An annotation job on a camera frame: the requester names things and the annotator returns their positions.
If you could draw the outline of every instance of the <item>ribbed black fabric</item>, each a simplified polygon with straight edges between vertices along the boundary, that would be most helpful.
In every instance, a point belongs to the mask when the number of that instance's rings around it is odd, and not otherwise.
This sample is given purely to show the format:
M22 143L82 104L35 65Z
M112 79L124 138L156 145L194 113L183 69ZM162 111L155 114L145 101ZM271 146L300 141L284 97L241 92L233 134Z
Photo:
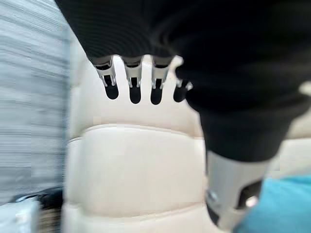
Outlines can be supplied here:
M273 157L310 98L311 2L57 0L93 63L119 54L181 55L208 149L247 162Z

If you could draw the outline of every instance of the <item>black fingertip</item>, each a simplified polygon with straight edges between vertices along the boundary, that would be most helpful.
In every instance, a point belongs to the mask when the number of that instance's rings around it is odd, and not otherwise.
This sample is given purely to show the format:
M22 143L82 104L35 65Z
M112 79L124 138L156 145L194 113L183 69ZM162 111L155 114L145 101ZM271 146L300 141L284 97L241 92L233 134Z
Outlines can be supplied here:
M154 105L158 105L162 99L162 89L156 88L151 89L151 103Z
M117 85L106 86L105 90L106 90L106 94L107 94L108 98L111 100L115 100L119 96L119 90L118 90Z
M137 104L141 100L140 87L133 86L130 88L130 100L132 103Z

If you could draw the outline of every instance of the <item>blue fabric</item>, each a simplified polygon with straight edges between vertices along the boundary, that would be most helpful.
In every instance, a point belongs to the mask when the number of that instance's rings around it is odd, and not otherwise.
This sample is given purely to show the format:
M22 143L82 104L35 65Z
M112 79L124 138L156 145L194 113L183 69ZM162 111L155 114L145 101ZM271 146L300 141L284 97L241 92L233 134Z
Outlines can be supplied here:
M311 175L267 179L258 205L234 233L311 233Z

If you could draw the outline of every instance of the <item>cream upholstery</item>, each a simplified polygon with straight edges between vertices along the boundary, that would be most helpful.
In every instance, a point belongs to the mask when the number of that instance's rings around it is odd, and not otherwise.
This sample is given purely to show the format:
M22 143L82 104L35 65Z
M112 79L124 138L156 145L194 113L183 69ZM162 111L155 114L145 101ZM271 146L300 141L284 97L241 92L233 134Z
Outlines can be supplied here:
M219 233L204 204L205 146L199 117L185 101L173 101L173 72L161 104L152 105L151 65L145 59L141 102L134 105L119 57L114 63L120 94L109 100L74 36L71 56L63 232ZM176 58L173 66L179 63ZM304 124L310 125L310 119ZM294 127L294 138L311 136L311 127ZM305 171L311 167L310 156L311 139L285 141L271 175Z

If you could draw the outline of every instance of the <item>robotic hand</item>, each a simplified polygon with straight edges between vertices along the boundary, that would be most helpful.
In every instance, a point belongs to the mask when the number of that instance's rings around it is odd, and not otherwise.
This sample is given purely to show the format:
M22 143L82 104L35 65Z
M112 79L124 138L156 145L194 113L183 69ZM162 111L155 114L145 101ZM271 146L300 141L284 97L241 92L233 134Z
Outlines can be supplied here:
M206 141L207 209L231 230L256 205L270 160L310 99L311 9L299 0L56 0L110 99L119 91L112 55L140 101L141 58L153 56L151 102L168 66L184 59L173 98L199 112Z

